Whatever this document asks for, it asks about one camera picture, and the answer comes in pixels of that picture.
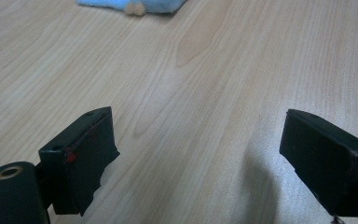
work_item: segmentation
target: light wooden surface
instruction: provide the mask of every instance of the light wooden surface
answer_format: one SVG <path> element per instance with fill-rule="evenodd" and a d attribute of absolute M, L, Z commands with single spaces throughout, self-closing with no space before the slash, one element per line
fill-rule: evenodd
<path fill-rule="evenodd" d="M 121 156 L 52 223 L 330 223 L 279 145 L 288 108 L 358 136 L 358 1 L 0 0 L 0 166 L 109 105 Z"/>

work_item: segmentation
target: plush toy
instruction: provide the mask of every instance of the plush toy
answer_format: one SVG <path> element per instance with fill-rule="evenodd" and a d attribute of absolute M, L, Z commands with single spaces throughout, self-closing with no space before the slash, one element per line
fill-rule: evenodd
<path fill-rule="evenodd" d="M 129 15 L 142 16 L 147 13 L 173 13 L 185 0 L 76 0 L 79 5 L 90 7 L 112 7 Z"/>

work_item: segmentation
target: table surface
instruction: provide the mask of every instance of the table surface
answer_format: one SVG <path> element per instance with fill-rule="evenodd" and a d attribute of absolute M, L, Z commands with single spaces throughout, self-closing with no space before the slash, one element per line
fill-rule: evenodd
<path fill-rule="evenodd" d="M 289 108 L 358 136 L 358 1 L 0 0 L 0 166 L 104 106 L 121 155 L 52 223 L 330 223 L 279 146 Z"/>

